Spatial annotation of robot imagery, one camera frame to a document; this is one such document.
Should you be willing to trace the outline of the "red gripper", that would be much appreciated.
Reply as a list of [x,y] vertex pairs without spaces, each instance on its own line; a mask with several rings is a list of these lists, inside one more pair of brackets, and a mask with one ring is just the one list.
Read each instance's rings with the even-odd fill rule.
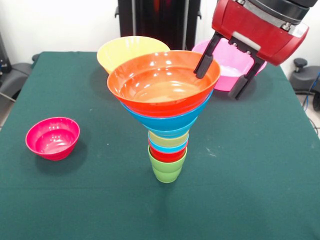
[[308,11],[307,0],[219,0],[212,18],[216,32],[193,73],[198,79],[205,76],[222,36],[256,50],[253,65],[228,93],[238,100],[265,61],[280,65],[302,44],[309,31],[302,22]]

